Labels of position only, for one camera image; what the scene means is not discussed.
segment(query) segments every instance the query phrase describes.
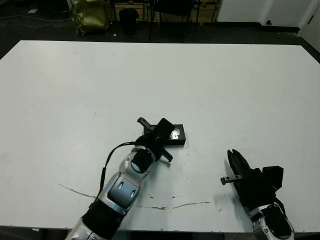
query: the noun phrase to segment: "cable on floor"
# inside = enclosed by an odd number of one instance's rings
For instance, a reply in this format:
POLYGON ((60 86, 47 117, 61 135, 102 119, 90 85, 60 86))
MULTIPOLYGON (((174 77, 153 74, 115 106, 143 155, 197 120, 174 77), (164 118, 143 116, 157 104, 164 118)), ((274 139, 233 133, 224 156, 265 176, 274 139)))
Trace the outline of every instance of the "cable on floor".
POLYGON ((38 17, 33 17, 33 16, 24 16, 24 15, 12 15, 12 16, 4 16, 4 17, 0 17, 0 20, 2 19, 10 19, 10 18, 27 18, 27 19, 35 19, 35 20, 41 20, 41 21, 46 21, 46 22, 57 22, 60 21, 58 19, 56 20, 48 20, 48 19, 43 19, 43 18, 38 18, 38 17))
POLYGON ((48 19, 43 19, 43 18, 38 18, 38 17, 33 17, 33 16, 24 16, 24 15, 13 15, 13 16, 4 16, 4 17, 0 17, 0 24, 1 23, 18 23, 21 24, 27 28, 44 28, 44 27, 48 27, 54 23, 57 22, 63 22, 63 21, 68 21, 70 19, 70 17, 66 18, 66 19, 61 19, 62 17, 66 16, 67 14, 62 15, 61 17, 59 17, 56 20, 48 20, 48 19), (38 26, 31 26, 31 25, 27 25, 21 21, 18 20, 2 20, 2 19, 10 19, 10 18, 18 18, 18 17, 23 17, 23 18, 28 18, 28 19, 34 19, 34 20, 40 20, 40 21, 46 21, 46 22, 50 22, 48 24, 45 25, 38 25, 38 26))

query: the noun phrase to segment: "wall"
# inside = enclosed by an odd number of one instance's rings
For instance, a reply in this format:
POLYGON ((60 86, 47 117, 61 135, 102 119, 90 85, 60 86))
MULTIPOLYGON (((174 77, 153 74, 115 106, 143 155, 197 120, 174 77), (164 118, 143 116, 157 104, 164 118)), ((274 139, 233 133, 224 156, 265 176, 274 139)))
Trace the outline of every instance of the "wall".
POLYGON ((318 0, 222 0, 218 22, 257 22, 302 28, 318 0))
POLYGON ((218 22, 258 22, 266 0, 222 0, 218 22))
POLYGON ((271 21, 273 26, 298 27, 313 0, 272 0, 265 18, 260 18, 262 25, 271 21))
POLYGON ((320 52, 320 7, 318 7, 310 23, 301 29, 299 36, 320 52))

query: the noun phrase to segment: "dark floor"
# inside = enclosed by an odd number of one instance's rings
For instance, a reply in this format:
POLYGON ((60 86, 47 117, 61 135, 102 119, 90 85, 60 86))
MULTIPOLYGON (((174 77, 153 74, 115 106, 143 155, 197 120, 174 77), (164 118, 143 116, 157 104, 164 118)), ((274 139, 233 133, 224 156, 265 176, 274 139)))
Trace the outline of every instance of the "dark floor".
MULTIPOLYGON (((120 23, 110 25, 105 34, 87 35, 84 37, 76 34, 72 21, 47 22, 24 17, 5 18, 6 16, 29 16, 47 20, 67 19, 68 6, 65 0, 29 0, 23 3, 16 3, 9 0, 0 5, 0 59, 10 51, 20 40, 52 40, 52 41, 87 41, 87 42, 131 42, 148 43, 150 25, 139 22, 137 33, 125 35, 120 23), (38 9, 34 14, 28 14, 30 9, 38 9)), ((194 24, 185 24, 183 43, 186 44, 280 44, 280 45, 301 45, 319 63, 320 53, 311 47, 306 41, 291 32, 260 31, 256 27, 216 27, 215 25, 201 25, 195 31, 194 24)), ((151 42, 152 43, 179 43, 182 40, 181 24, 162 24, 154 25, 151 42)), ((0 239, 64 239, 67 232, 65 230, 40 230, 32 231, 25 228, 0 227, 0 239)), ((119 235, 119 239, 154 239, 157 234, 152 236, 149 233, 135 233, 130 237, 119 235)), ((212 233, 211 235, 189 235, 184 238, 189 239, 224 239, 223 234, 212 233)), ((250 234, 226 234, 228 240, 254 239, 250 234)))

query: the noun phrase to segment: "table surface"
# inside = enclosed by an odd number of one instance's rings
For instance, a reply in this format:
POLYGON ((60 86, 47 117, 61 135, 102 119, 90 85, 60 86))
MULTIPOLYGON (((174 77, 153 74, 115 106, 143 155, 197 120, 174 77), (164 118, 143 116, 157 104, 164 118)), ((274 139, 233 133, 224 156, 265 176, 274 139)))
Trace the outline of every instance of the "table surface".
POLYGON ((320 231, 320 65, 301 46, 20 41, 0 73, 0 225, 72 228, 142 116, 183 124, 187 140, 120 229, 252 232, 220 182, 237 149, 252 168, 283 167, 292 225, 320 231))

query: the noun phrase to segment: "black chair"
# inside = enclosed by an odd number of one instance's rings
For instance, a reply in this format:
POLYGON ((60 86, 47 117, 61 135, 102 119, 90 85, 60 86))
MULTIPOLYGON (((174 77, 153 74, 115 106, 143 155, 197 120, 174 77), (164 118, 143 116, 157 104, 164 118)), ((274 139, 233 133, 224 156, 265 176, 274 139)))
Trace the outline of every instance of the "black chair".
MULTIPOLYGON (((181 22, 183 23, 184 17, 187 16, 187 23, 190 19, 191 11, 194 7, 196 0, 154 0, 151 3, 151 27, 149 33, 149 41, 151 40, 153 23, 155 19, 155 13, 159 13, 160 23, 162 22, 161 13, 163 14, 171 14, 176 16, 181 16, 181 22)), ((200 1, 197 2, 197 23, 198 24, 198 16, 199 16, 199 5, 200 1)), ((185 29, 183 30, 181 42, 183 42, 185 36, 185 29)))

